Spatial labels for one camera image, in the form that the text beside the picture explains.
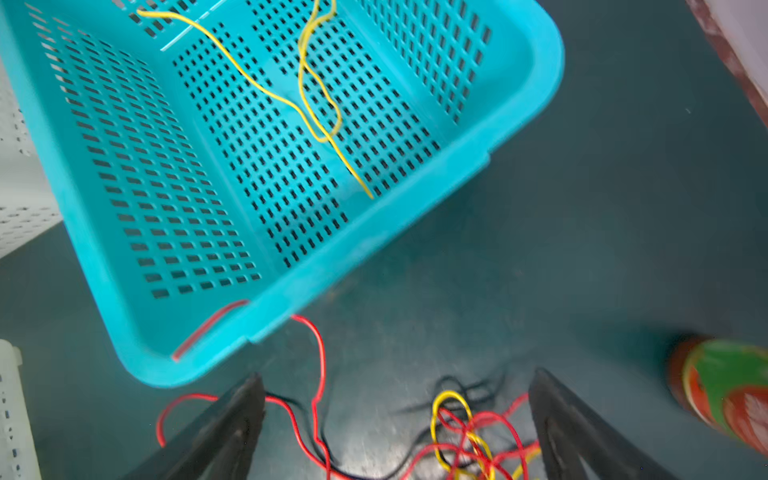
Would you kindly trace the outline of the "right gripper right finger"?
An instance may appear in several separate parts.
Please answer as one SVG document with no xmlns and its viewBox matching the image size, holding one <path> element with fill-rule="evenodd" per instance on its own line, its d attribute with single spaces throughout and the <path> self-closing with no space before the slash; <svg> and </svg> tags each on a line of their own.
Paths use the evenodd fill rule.
<svg viewBox="0 0 768 480">
<path fill-rule="evenodd" d="M 529 393 L 534 425 L 549 479 L 672 479 L 544 368 L 535 370 Z"/>
</svg>

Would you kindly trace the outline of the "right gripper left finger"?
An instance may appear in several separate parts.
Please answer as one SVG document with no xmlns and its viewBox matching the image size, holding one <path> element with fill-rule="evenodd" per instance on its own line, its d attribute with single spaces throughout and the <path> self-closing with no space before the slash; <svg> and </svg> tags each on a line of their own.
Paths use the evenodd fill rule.
<svg viewBox="0 0 768 480">
<path fill-rule="evenodd" d="M 127 479 L 245 479 L 265 418 L 266 394 L 258 374 L 245 377 L 128 473 Z"/>
</svg>

